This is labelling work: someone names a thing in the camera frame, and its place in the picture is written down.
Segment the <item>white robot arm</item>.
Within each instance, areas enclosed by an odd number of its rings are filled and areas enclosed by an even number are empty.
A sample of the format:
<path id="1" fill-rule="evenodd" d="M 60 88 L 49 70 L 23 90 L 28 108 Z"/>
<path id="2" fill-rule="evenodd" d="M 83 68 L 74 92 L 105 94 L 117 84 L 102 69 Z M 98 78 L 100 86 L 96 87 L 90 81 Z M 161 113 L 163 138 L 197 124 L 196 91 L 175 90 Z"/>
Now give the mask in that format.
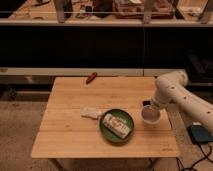
<path id="1" fill-rule="evenodd" d="M 187 83 L 188 75 L 183 70 L 159 75 L 155 79 L 155 92 L 150 99 L 151 106 L 161 110 L 170 101 L 174 101 L 213 134 L 213 104 L 188 91 L 185 88 Z"/>

